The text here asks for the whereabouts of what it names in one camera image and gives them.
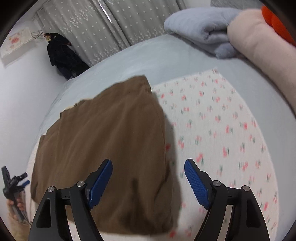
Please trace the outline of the light blue bed sheet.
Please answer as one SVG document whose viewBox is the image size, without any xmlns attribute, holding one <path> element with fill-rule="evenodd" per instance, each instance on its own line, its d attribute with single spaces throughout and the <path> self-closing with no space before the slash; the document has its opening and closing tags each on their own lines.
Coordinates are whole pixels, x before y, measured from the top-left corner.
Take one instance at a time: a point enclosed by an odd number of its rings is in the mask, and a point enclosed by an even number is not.
<svg viewBox="0 0 296 241">
<path fill-rule="evenodd" d="M 145 75 L 152 85 L 216 68 L 254 113 L 270 153 L 295 159 L 295 115 L 271 81 L 244 58 L 217 59 L 171 35 L 129 47 L 67 81 L 40 126 L 43 134 L 60 112 L 83 98 L 93 97 L 116 82 Z"/>
</svg>

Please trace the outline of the brown coat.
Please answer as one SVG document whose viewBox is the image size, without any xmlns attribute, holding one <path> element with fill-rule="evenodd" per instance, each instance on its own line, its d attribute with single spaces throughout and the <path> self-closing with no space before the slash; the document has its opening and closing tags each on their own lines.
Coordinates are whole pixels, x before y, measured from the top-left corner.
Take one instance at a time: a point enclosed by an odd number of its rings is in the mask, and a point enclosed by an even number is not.
<svg viewBox="0 0 296 241">
<path fill-rule="evenodd" d="M 101 232 L 157 235 L 173 227 L 165 117 L 145 76 L 112 85 L 64 110 L 40 137 L 31 197 L 85 180 L 106 159 L 113 172 L 92 216 Z"/>
</svg>

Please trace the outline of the cherry print white blanket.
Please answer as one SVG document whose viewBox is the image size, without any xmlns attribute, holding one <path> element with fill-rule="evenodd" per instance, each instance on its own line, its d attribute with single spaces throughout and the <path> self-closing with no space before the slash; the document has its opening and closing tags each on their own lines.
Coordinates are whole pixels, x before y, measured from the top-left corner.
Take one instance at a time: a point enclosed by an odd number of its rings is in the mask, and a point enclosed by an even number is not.
<svg viewBox="0 0 296 241">
<path fill-rule="evenodd" d="M 166 117 L 166 152 L 180 190 L 175 195 L 176 227 L 163 235 L 104 233 L 103 238 L 193 240 L 206 210 L 197 202 L 184 173 L 184 162 L 191 158 L 228 187 L 249 186 L 274 240 L 279 204 L 273 163 L 255 117 L 235 88 L 217 69 L 210 69 L 152 84 L 151 90 Z"/>
</svg>

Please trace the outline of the grey dotted curtain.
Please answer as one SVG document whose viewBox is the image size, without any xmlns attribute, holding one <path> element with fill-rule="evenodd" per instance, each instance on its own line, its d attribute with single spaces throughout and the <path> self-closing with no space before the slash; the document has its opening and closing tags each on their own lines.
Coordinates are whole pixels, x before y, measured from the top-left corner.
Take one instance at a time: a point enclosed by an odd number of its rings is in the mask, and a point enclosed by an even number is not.
<svg viewBox="0 0 296 241">
<path fill-rule="evenodd" d="M 212 1 L 209 7 L 241 11 L 259 1 Z M 90 65 L 130 46 L 168 33 L 165 20 L 188 9 L 183 1 L 47 1 L 36 11 L 40 27 L 67 38 Z"/>
</svg>

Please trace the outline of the orange object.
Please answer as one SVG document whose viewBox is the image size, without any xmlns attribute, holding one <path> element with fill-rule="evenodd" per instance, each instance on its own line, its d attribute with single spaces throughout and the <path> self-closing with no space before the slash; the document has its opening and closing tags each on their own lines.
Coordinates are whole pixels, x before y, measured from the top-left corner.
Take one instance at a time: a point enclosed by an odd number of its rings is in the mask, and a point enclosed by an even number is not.
<svg viewBox="0 0 296 241">
<path fill-rule="evenodd" d="M 266 6 L 261 7 L 261 12 L 265 22 L 271 26 L 279 36 L 295 46 L 295 40 L 292 38 L 281 20 Z"/>
</svg>

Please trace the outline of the black hanging garment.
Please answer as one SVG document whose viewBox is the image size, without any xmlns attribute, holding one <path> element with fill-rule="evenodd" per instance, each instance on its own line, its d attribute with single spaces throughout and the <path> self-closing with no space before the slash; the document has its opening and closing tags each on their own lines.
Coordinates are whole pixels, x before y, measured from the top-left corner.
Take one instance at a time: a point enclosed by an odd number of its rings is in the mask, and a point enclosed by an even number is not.
<svg viewBox="0 0 296 241">
<path fill-rule="evenodd" d="M 75 78 L 89 66 L 71 49 L 71 42 L 59 33 L 44 33 L 48 42 L 47 52 L 52 66 L 67 79 Z"/>
</svg>

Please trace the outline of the light blue folded blanket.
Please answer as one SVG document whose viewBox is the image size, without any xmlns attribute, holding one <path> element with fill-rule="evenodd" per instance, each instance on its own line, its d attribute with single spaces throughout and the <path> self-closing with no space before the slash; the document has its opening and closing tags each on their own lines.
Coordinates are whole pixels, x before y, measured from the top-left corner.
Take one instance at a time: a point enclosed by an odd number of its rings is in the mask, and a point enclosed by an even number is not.
<svg viewBox="0 0 296 241">
<path fill-rule="evenodd" d="M 164 29 L 219 59 L 233 58 L 237 50 L 230 44 L 227 28 L 240 12 L 240 9 L 219 7 L 184 9 L 169 16 Z"/>
</svg>

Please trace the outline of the white wall box cover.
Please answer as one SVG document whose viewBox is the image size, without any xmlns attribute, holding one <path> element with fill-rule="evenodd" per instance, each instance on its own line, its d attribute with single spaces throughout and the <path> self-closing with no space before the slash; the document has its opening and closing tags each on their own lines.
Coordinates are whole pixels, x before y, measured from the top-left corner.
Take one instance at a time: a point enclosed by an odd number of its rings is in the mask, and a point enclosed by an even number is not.
<svg viewBox="0 0 296 241">
<path fill-rule="evenodd" d="M 30 29 L 25 27 L 5 39 L 1 46 L 1 61 L 6 67 L 36 46 Z"/>
</svg>

